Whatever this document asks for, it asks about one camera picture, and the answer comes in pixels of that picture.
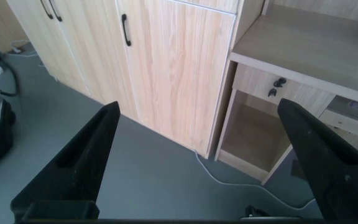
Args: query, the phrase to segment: wooden shelf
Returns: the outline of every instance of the wooden shelf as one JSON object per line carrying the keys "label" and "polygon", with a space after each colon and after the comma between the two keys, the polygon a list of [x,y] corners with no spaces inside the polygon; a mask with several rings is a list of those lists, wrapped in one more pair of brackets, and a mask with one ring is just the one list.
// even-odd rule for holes
{"label": "wooden shelf", "polygon": [[358,101],[358,21],[271,5],[230,59]]}
{"label": "wooden shelf", "polygon": [[264,181],[290,143],[280,118],[272,114],[270,107],[276,111],[277,105],[235,92],[218,159]]}

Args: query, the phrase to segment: cabinet panel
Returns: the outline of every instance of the cabinet panel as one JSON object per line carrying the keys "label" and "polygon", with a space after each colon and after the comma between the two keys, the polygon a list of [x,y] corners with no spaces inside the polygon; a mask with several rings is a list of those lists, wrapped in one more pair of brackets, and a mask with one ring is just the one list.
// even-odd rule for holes
{"label": "cabinet panel", "polygon": [[225,12],[237,12],[237,0],[177,0]]}
{"label": "cabinet panel", "polygon": [[115,1],[55,1],[67,38],[92,97],[118,101],[121,112],[137,119],[131,78]]}
{"label": "cabinet panel", "polygon": [[80,70],[65,40],[63,32],[52,13],[48,1],[8,0],[8,4],[22,25],[48,72],[63,83],[75,82],[70,86],[86,95],[89,94]]}
{"label": "cabinet panel", "polygon": [[205,156],[234,15],[174,1],[117,3],[140,122]]}

